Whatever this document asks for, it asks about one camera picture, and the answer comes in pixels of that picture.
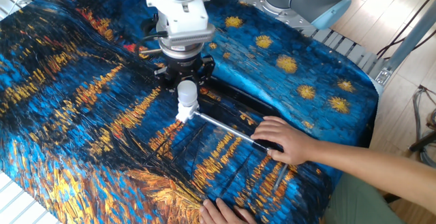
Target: metal rod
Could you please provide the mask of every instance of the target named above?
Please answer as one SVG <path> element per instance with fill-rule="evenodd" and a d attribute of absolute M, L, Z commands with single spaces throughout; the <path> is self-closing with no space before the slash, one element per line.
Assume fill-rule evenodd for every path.
<path fill-rule="evenodd" d="M 201 112 L 198 112 L 198 111 L 195 111 L 194 114 L 199 116 L 200 118 L 203 118 L 204 120 L 210 122 L 211 124 L 214 124 L 214 125 L 222 128 L 222 129 L 224 129 L 224 130 L 226 130 L 226 131 L 228 131 L 228 132 L 230 132 L 230 133 L 232 133 L 234 135 L 239 136 L 242 139 L 246 139 L 247 141 L 249 141 L 251 143 L 254 143 L 253 139 L 251 139 L 249 136 L 247 136 L 244 133 L 239 132 L 239 131 L 231 128 L 230 126 L 227 126 L 227 125 L 219 122 L 218 120 L 216 120 L 216 119 L 214 119 L 212 117 L 209 117 L 209 116 L 207 116 L 207 115 L 205 115 L 205 114 L 203 114 Z"/>
<path fill-rule="evenodd" d="M 283 177 L 285 176 L 285 172 L 286 172 L 288 166 L 289 166 L 289 165 L 286 163 L 286 164 L 281 168 L 281 171 L 280 171 L 279 177 L 277 178 L 277 180 L 275 181 L 275 184 L 274 184 L 274 188 L 273 188 L 274 191 L 276 191 L 276 190 L 279 188 L 280 182 L 281 182 L 281 180 L 283 180 Z"/>
<path fill-rule="evenodd" d="M 426 32 L 436 22 L 436 1 L 432 3 L 429 10 L 421 17 L 421 20 L 416 23 L 415 27 L 410 31 L 409 35 L 404 39 L 403 43 L 395 50 L 395 53 L 390 57 L 387 63 L 389 71 L 395 69 L 404 61 L 407 55 L 415 48 L 416 44 L 424 37 Z"/>
<path fill-rule="evenodd" d="M 249 141 L 249 142 L 251 142 L 251 143 L 254 143 L 254 140 L 251 139 L 249 136 L 247 136 L 247 135 L 245 135 L 244 133 L 241 133 L 241 132 L 239 132 L 239 131 L 237 131 L 237 130 L 231 128 L 230 126 L 227 126 L 227 125 L 225 125 L 225 124 L 219 122 L 218 120 L 216 120 L 216 119 L 214 119 L 214 118 L 212 118 L 212 117 L 209 117 L 209 116 L 207 116 L 207 115 L 205 115 L 205 114 L 203 114 L 203 113 L 201 113 L 201 112 L 199 112 L 199 111 L 194 111 L 194 114 L 197 115 L 197 116 L 199 116 L 200 118 L 203 118 L 204 120 L 210 122 L 210 123 L 213 124 L 213 125 L 216 125 L 216 126 L 222 128 L 222 129 L 224 129 L 224 130 L 226 130 L 226 131 L 228 131 L 228 132 L 230 132 L 230 133 L 233 133 L 234 135 L 237 135 L 237 136 L 239 136 L 240 138 L 246 139 L 247 141 Z M 287 167 L 288 167 L 288 166 L 289 166 L 288 164 L 285 164 L 285 165 L 281 168 L 281 171 L 280 171 L 279 177 L 277 178 L 277 180 L 275 181 L 275 184 L 274 184 L 274 191 L 277 190 L 277 188 L 278 188 L 279 185 L 280 185 L 281 180 L 283 180 L 283 177 L 285 176 L 285 173 L 286 173 L 286 170 L 287 170 Z"/>
<path fill-rule="evenodd" d="M 140 54 L 159 54 L 162 52 L 162 49 L 155 49 L 155 50 L 141 50 Z"/>

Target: orange brushstroke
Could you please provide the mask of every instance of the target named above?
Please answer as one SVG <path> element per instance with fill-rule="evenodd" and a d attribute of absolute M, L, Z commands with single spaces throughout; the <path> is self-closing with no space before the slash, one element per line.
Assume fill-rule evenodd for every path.
<path fill-rule="evenodd" d="M 199 191 L 203 192 L 206 186 L 212 186 L 208 180 L 214 180 L 215 174 L 219 173 L 223 168 L 222 164 L 217 160 L 219 154 L 232 139 L 233 134 L 227 133 L 224 138 L 218 142 L 217 148 L 211 153 L 212 156 L 203 160 L 201 164 L 197 164 L 197 169 L 193 173 L 194 177 L 191 182 Z"/>
<path fill-rule="evenodd" d="M 253 190 L 254 184 L 259 180 L 262 172 L 265 169 L 265 165 L 271 160 L 271 157 L 265 157 L 260 164 L 254 169 L 250 179 L 245 181 L 245 188 L 238 192 L 238 196 L 234 197 L 236 204 L 239 207 L 243 207 L 247 198 L 251 195 L 251 190 Z"/>
<path fill-rule="evenodd" d="M 141 103 L 136 105 L 133 110 L 126 109 L 122 114 L 119 114 L 114 122 L 106 125 L 109 131 L 122 142 L 125 142 L 123 128 L 132 129 L 139 125 L 145 115 L 146 110 L 150 107 L 151 103 L 156 99 L 160 93 L 160 88 L 155 88 L 151 94 L 145 97 Z M 101 155 L 103 152 L 112 150 L 113 145 L 110 139 L 110 132 L 106 129 L 100 129 L 100 138 L 91 143 L 91 155 Z"/>
<path fill-rule="evenodd" d="M 157 150 L 157 156 L 166 156 L 169 159 L 172 159 L 171 153 L 171 145 L 174 140 L 175 135 L 183 128 L 183 123 L 180 121 L 176 121 L 172 123 L 170 126 L 163 128 L 163 133 L 158 131 L 156 132 L 157 137 L 151 138 L 149 141 L 149 146 L 153 150 Z"/>

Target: fabric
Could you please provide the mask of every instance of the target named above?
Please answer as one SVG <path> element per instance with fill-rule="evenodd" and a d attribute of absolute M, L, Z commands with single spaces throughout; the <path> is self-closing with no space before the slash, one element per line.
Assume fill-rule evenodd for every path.
<path fill-rule="evenodd" d="M 379 191 L 349 174 L 342 175 L 326 209 L 326 224 L 403 224 Z"/>
<path fill-rule="evenodd" d="M 314 138 L 371 136 L 377 92 L 351 61 L 253 7 L 213 0 L 213 75 Z M 63 223 L 197 223 L 221 197 L 263 223 L 317 223 L 341 173 L 282 164 L 200 119 L 136 57 L 145 0 L 36 0 L 0 22 L 1 169 Z M 148 48 L 156 48 L 151 42 Z M 250 134 L 262 120 L 202 87 L 201 111 Z"/>

